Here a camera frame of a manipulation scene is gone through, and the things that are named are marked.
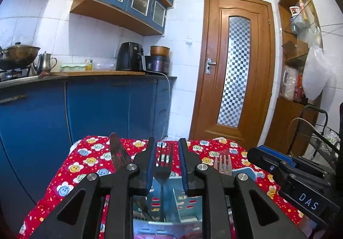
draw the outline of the triangular cutout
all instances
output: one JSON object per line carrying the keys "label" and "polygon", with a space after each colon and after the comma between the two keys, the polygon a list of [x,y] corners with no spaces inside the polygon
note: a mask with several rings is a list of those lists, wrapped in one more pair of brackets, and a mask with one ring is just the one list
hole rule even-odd
{"label": "triangular cutout", "polygon": [[79,190],[67,205],[62,208],[61,212],[58,213],[57,220],[69,225],[75,225],[85,195],[85,190]]}
{"label": "triangular cutout", "polygon": [[249,191],[260,226],[270,225],[279,220],[278,215],[255,190]]}

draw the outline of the silver bolt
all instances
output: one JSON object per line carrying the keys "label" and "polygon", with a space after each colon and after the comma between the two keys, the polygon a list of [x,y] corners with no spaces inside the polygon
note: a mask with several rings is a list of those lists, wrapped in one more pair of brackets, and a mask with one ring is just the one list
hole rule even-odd
{"label": "silver bolt", "polygon": [[198,170],[207,170],[208,166],[205,164],[198,164],[197,168],[198,168]]}
{"label": "silver bolt", "polygon": [[135,170],[135,169],[137,168],[137,165],[134,164],[134,163],[131,163],[131,164],[128,164],[128,165],[126,166],[126,168],[127,168],[128,170]]}
{"label": "silver bolt", "polygon": [[242,181],[248,180],[248,176],[245,173],[238,174],[238,179]]}
{"label": "silver bolt", "polygon": [[90,174],[87,175],[87,179],[88,179],[89,181],[93,181],[93,180],[95,180],[96,178],[97,178],[96,173],[90,173]]}

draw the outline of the red tablecloth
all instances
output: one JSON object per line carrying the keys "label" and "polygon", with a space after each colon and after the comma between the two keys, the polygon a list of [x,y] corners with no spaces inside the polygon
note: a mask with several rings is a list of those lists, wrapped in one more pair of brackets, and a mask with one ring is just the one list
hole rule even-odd
{"label": "red tablecloth", "polygon": [[[147,144],[146,140],[121,139],[121,142],[132,159],[136,153],[145,150]],[[176,175],[180,175],[181,170],[179,166],[177,141],[167,143],[174,143],[172,171]],[[258,186],[260,186],[295,224],[299,223],[302,218],[302,213],[277,194],[279,186],[274,182],[273,176],[249,163],[247,160],[247,152],[237,143],[219,138],[210,141],[187,141],[187,144],[190,151],[198,153],[202,162],[210,166],[213,165],[214,159],[218,156],[219,151],[228,149],[231,156],[232,168],[251,167],[257,173],[256,183]],[[29,238],[32,232],[44,221],[64,196],[82,178],[91,172],[97,172],[100,176],[115,172],[109,150],[109,138],[106,136],[87,136],[80,141],[76,149],[71,152],[56,173],[56,176],[52,179],[44,198],[38,202],[37,206],[25,218],[18,238]],[[105,206],[105,212],[102,217],[100,238],[103,238],[106,214],[107,206]]]}

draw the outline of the checkered glass panel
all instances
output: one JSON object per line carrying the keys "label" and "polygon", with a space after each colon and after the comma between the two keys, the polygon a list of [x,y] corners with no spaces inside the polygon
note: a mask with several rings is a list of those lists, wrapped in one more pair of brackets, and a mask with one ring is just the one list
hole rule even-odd
{"label": "checkered glass panel", "polygon": [[248,81],[250,20],[229,18],[229,48],[218,124],[238,127]]}

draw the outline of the silver teapot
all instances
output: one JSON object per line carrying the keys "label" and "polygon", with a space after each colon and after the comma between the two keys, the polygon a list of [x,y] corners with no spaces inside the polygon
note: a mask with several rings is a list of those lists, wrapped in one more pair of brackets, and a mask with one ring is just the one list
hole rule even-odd
{"label": "silver teapot", "polygon": [[[56,61],[56,63],[53,66],[51,66],[52,59]],[[40,54],[38,56],[38,65],[36,65],[35,61],[33,61],[32,64],[37,74],[40,74],[42,72],[50,73],[52,68],[56,66],[57,59],[55,57],[51,57],[51,54],[47,54],[46,51],[44,51],[43,54]]]}

